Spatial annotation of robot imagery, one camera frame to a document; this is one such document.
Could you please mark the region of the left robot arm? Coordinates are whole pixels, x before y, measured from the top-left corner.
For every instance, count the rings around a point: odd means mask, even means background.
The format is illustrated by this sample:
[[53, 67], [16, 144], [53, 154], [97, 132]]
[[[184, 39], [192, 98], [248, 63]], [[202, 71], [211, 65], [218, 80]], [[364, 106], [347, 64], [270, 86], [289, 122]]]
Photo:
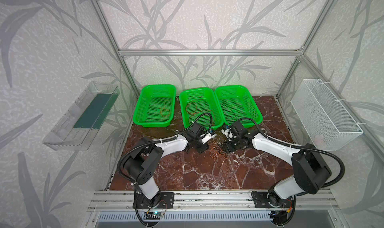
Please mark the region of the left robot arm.
[[131, 182], [134, 188], [134, 208], [155, 208], [162, 202], [162, 193], [154, 173], [162, 158], [195, 148], [202, 153], [209, 148], [208, 141], [216, 134], [212, 129], [213, 116], [199, 115], [192, 124], [174, 136], [159, 139], [143, 137], [136, 146], [124, 154], [117, 164], [117, 173]]

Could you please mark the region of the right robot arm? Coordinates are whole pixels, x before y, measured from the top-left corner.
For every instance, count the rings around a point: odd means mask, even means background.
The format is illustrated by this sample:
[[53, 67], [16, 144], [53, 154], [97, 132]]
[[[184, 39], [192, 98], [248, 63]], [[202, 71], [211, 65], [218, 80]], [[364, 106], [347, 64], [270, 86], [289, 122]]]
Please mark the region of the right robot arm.
[[251, 196], [255, 202], [279, 208], [287, 199], [294, 199], [297, 195], [315, 195], [320, 189], [335, 185], [344, 177], [345, 164], [338, 156], [316, 149], [309, 143], [298, 145], [273, 138], [257, 124], [254, 130], [248, 130], [242, 121], [243, 118], [240, 118], [222, 128], [222, 134], [227, 138], [223, 147], [225, 152], [253, 148], [285, 161], [294, 172], [267, 192], [253, 191]]

